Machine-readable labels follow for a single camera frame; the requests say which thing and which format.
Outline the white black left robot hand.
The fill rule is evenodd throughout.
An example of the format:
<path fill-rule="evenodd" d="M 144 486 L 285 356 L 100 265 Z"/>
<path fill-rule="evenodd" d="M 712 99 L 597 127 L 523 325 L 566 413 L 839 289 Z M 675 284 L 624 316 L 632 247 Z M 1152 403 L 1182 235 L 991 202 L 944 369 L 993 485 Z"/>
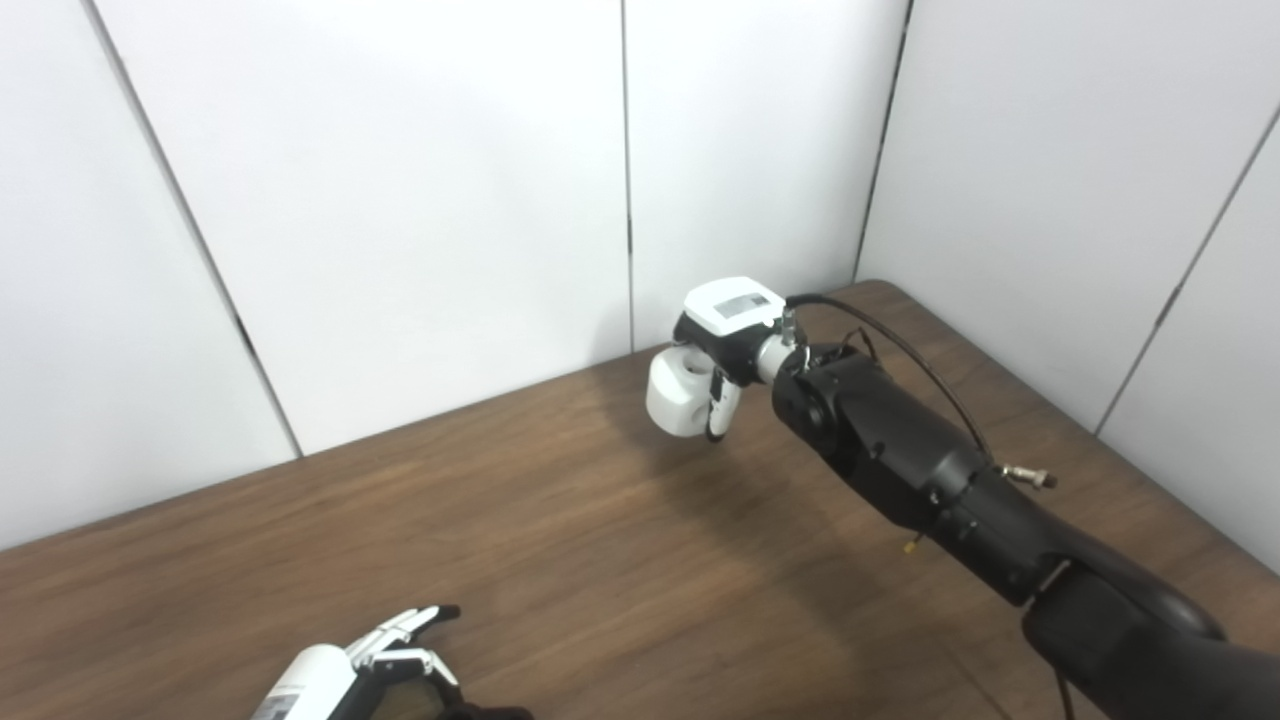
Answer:
<path fill-rule="evenodd" d="M 443 659 L 417 644 L 430 626 L 461 616 L 457 605 L 411 607 L 346 647 L 301 651 L 256 707 L 252 719 L 371 719 L 387 689 L 424 682 L 442 710 L 463 703 L 460 682 Z"/>

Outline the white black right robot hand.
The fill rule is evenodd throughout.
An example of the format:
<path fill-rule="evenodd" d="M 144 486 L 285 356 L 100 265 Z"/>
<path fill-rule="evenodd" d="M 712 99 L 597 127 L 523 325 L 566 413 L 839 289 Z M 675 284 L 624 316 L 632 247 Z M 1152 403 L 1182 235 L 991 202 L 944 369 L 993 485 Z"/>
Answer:
<path fill-rule="evenodd" d="M 742 392 L 750 386 L 772 386 L 785 360 L 800 346 L 794 310 L 748 277 L 712 281 L 690 291 L 672 341 L 710 361 L 703 434 L 713 443 L 727 436 Z"/>

